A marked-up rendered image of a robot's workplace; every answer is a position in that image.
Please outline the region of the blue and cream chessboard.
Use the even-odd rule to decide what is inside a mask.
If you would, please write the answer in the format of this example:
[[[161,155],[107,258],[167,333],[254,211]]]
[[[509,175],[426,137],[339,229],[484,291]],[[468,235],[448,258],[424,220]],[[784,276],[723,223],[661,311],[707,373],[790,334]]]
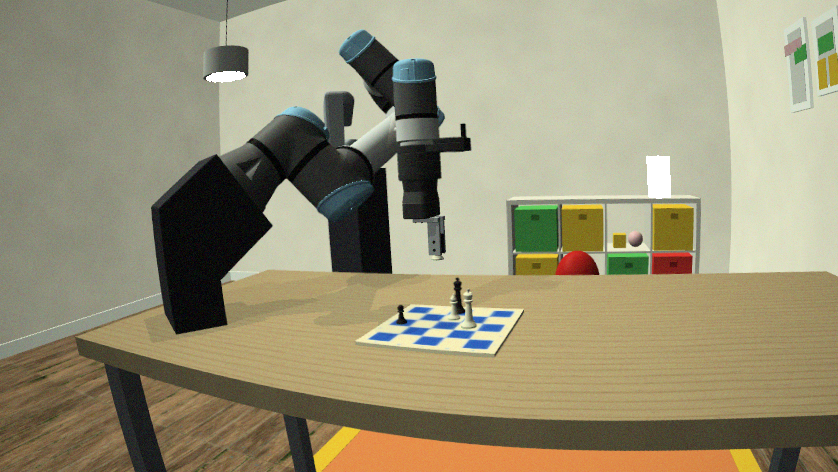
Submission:
[[[464,329],[459,320],[448,320],[451,306],[413,305],[404,309],[406,324],[396,324],[398,314],[355,341],[377,348],[494,358],[524,313],[524,309],[474,308],[477,327]]]

